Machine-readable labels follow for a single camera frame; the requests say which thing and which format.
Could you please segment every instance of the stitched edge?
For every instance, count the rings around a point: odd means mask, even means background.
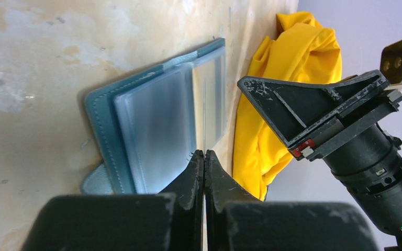
[[[107,152],[108,152],[108,154],[110,155],[110,160],[111,160],[111,162],[112,162],[112,164],[113,164],[113,168],[115,169],[116,177],[118,178],[119,186],[120,186],[120,188],[121,188],[121,192],[122,192],[122,193],[124,193],[124,187],[122,186],[121,178],[119,177],[119,171],[118,171],[118,168],[116,167],[115,159],[113,158],[113,154],[111,153],[110,147],[108,146],[107,137],[106,137],[106,135],[105,135],[105,133],[104,133],[104,128],[103,128],[103,126],[102,126],[102,124],[101,124],[101,120],[99,119],[98,110],[97,110],[97,108],[96,108],[96,102],[97,102],[100,98],[105,97],[105,96],[107,96],[107,95],[110,94],[110,93],[113,93],[113,92],[116,92],[116,91],[118,91],[118,90],[124,89],[125,87],[127,87],[127,86],[129,86],[129,85],[132,85],[132,84],[134,84],[134,83],[137,83],[137,82],[139,82],[139,81],[141,81],[141,80],[144,80],[145,78],[151,77],[151,76],[153,76],[153,75],[155,75],[155,74],[156,74],[156,71],[155,71],[155,72],[150,72],[150,73],[146,74],[145,76],[143,76],[143,77],[141,77],[141,78],[139,78],[139,79],[137,79],[137,80],[135,80],[135,81],[133,81],[133,82],[131,82],[131,83],[128,83],[128,84],[123,85],[123,86],[120,86],[120,87],[118,87],[118,88],[116,88],[116,89],[114,89],[114,90],[111,90],[111,91],[109,91],[109,92],[107,92],[107,93],[104,93],[104,94],[102,94],[102,95],[99,95],[99,96],[98,96],[97,98],[95,98],[95,100],[93,101],[93,105],[92,105],[92,106],[93,106],[93,109],[94,109],[94,111],[95,111],[96,121],[98,122],[98,126],[99,126],[99,128],[100,128],[100,130],[101,130],[101,134],[103,135],[104,143],[105,143],[105,146],[106,146],[106,148],[107,148]]]

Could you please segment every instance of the cloth fold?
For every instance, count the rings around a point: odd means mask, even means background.
[[[335,31],[323,28],[308,12],[277,14],[280,36],[264,38],[252,57],[249,76],[310,84],[341,80],[342,61]],[[292,160],[246,97],[241,94],[235,128],[233,178],[264,200],[267,186]]]

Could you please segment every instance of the white wall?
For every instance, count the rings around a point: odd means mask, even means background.
[[[378,69],[383,47],[402,39],[402,1],[300,0],[298,11],[312,12],[324,27],[336,30],[343,77]],[[402,139],[402,103],[400,112],[389,115],[380,125]],[[267,200],[341,201],[356,205],[322,160],[292,161],[270,185]],[[383,234],[372,223],[371,229],[381,250],[396,245],[394,237]]]

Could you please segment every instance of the wooden table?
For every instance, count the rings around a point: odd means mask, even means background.
[[[0,250],[17,250],[53,196],[79,193],[102,162],[83,97],[212,41],[227,44],[227,132],[214,147],[231,173],[243,76],[275,14],[297,0],[0,1]]]

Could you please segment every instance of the yellow fabric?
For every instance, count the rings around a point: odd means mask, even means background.
[[[334,30],[323,28],[308,12],[278,14],[277,20],[282,33],[276,40],[263,40],[248,75],[311,84],[341,80],[341,53]],[[243,95],[234,146],[233,178],[264,200],[267,185],[292,156]]]

